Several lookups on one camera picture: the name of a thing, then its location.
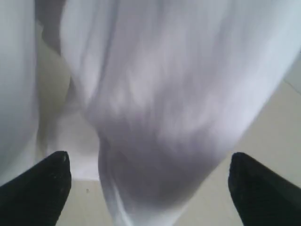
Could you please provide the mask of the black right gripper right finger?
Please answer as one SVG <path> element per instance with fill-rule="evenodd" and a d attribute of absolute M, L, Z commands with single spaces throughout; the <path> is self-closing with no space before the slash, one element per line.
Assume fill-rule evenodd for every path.
<path fill-rule="evenodd" d="M 301 224 L 301 189 L 246 153 L 232 155 L 228 188 L 245 226 Z"/>

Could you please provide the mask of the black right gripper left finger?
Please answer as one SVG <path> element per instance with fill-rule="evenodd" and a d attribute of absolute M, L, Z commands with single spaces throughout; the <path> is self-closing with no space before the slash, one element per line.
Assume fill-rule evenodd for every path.
<path fill-rule="evenodd" d="M 70 189 L 68 153 L 54 152 L 0 187 L 0 224 L 56 225 Z"/>

